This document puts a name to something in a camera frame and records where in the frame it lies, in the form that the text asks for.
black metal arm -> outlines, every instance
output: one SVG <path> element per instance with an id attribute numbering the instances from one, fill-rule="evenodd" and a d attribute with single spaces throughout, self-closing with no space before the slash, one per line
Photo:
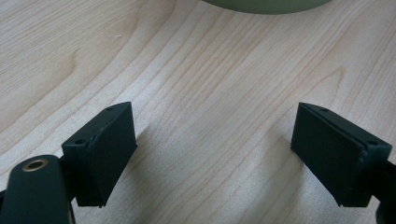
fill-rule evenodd
<path id="1" fill-rule="evenodd" d="M 106 205 L 137 148 L 130 103 L 104 109 L 67 139 L 64 155 L 33 157 L 15 166 L 0 193 L 0 223 L 75 223 L 78 206 Z"/>
<path id="2" fill-rule="evenodd" d="M 291 149 L 338 205 L 366 207 L 380 202 L 377 223 L 396 223 L 396 167 L 392 146 L 329 109 L 299 104 Z"/>

screw hole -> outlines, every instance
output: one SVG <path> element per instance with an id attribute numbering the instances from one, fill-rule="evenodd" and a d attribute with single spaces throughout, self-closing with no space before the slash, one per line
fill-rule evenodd
<path id="1" fill-rule="evenodd" d="M 376 146 L 376 145 L 378 145 L 378 143 L 377 142 L 375 142 L 375 141 L 372 141 L 372 140 L 367 140 L 366 141 L 368 144 L 370 144 L 370 145 L 373 145 L 373 146 Z"/>
<path id="2" fill-rule="evenodd" d="M 75 143 L 76 144 L 83 144 L 83 143 L 85 143 L 85 139 L 78 139 Z"/>
<path id="3" fill-rule="evenodd" d="M 36 160 L 36 161 L 30 161 L 29 163 L 25 164 L 22 168 L 22 170 L 24 172 L 33 172 L 36 170 L 39 170 L 41 168 L 43 168 L 44 166 L 47 165 L 47 163 L 49 163 L 47 160 Z"/>

light wood surface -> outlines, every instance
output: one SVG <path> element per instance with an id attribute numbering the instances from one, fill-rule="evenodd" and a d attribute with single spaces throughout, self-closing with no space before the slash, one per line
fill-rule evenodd
<path id="1" fill-rule="evenodd" d="M 78 223 L 375 223 L 290 151 L 299 102 L 396 145 L 396 1 L 250 15 L 197 0 L 0 2 L 0 189 L 131 101 L 139 148 Z M 395 153 L 391 161 L 396 162 Z"/>

